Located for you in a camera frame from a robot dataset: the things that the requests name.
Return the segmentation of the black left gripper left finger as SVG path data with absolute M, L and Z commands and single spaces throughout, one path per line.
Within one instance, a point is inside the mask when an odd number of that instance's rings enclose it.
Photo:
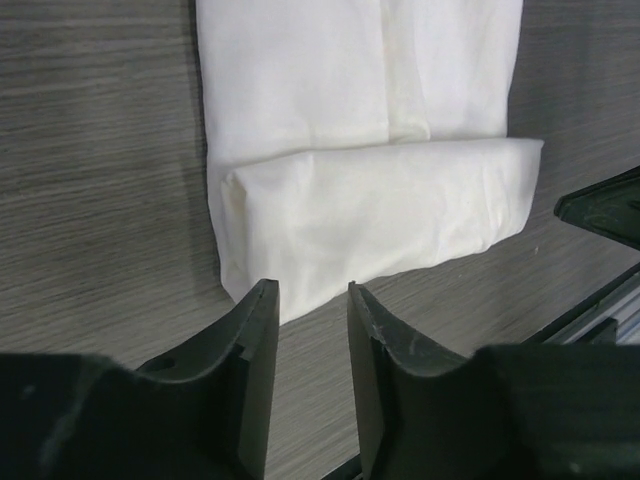
M 260 479 L 279 286 L 129 369 L 94 354 L 1 357 L 5 479 Z

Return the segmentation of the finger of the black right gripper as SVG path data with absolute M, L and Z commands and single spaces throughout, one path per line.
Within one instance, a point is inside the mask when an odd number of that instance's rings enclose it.
M 640 241 L 639 168 L 561 197 L 554 215 L 561 221 L 631 248 Z

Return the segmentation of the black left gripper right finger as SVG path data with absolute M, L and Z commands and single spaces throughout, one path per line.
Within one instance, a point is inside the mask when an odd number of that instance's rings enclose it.
M 635 479 L 639 350 L 493 345 L 463 357 L 348 289 L 367 479 Z

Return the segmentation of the white t shirt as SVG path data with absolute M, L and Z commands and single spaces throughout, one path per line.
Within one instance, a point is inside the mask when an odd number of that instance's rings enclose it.
M 519 1 L 200 1 L 224 289 L 297 319 L 351 281 L 520 233 L 543 144 L 510 137 Z

